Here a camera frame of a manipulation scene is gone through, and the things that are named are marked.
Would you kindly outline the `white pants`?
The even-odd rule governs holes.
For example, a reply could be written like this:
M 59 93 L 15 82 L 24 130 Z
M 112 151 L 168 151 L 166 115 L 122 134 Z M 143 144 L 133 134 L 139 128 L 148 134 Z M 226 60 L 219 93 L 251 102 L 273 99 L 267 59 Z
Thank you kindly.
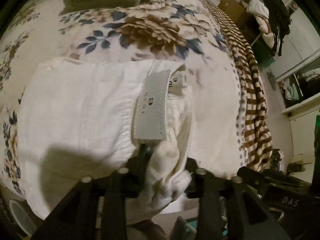
M 144 60 L 42 63 L 18 112 L 22 187 L 33 213 L 45 219 L 82 178 L 110 175 L 153 149 L 127 221 L 175 212 L 191 181 L 185 170 L 193 129 L 192 88 L 181 62 Z

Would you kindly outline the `brown striped blanket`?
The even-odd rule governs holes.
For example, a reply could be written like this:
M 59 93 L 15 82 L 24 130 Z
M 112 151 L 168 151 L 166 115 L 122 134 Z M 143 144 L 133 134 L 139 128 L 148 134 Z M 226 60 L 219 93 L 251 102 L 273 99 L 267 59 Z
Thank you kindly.
M 210 14 L 215 18 L 227 47 L 235 62 L 240 79 L 241 95 L 245 97 L 244 127 L 240 129 L 244 135 L 244 149 L 247 151 L 246 166 L 261 171 L 270 166 L 273 145 L 270 130 L 265 122 L 266 99 L 259 81 L 259 70 L 253 51 L 234 22 L 210 0 L 201 0 Z

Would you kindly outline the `white cup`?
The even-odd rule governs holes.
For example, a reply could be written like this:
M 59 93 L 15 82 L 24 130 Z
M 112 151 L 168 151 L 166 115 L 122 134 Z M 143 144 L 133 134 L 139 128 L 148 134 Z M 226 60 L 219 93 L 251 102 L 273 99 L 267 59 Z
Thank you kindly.
M 31 237 L 37 230 L 36 224 L 33 222 L 29 213 L 24 209 L 24 207 L 16 200 L 12 199 L 9 202 L 9 208 L 13 218 L 19 227 Z

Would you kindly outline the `white shelf unit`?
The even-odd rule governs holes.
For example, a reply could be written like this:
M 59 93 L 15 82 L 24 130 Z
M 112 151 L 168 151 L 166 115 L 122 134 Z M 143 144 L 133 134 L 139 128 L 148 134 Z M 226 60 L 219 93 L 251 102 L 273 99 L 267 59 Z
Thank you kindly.
M 319 34 L 301 7 L 287 2 L 290 34 L 268 70 L 273 145 L 287 157 L 311 154 L 319 114 Z

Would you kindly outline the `floral fleece blanket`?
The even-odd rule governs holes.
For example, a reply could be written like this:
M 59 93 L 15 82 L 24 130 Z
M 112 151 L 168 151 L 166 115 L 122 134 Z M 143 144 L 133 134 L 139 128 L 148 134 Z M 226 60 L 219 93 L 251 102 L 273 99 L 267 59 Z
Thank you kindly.
M 62 14 L 62 0 L 35 0 L 1 38 L 1 183 L 20 197 L 37 189 L 42 154 L 18 152 L 20 106 L 39 65 L 67 58 L 88 65 L 183 63 L 193 87 L 191 157 L 215 174 L 240 167 L 246 100 L 223 12 L 202 0 L 151 0 L 127 9 Z

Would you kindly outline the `pile of clothes on chair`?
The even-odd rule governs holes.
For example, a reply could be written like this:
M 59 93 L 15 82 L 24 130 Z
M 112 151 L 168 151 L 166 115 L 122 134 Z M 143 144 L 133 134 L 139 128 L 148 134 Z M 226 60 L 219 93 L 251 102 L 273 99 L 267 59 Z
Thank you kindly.
M 250 0 L 246 11 L 254 15 L 264 42 L 273 55 L 281 56 L 291 18 L 282 0 Z

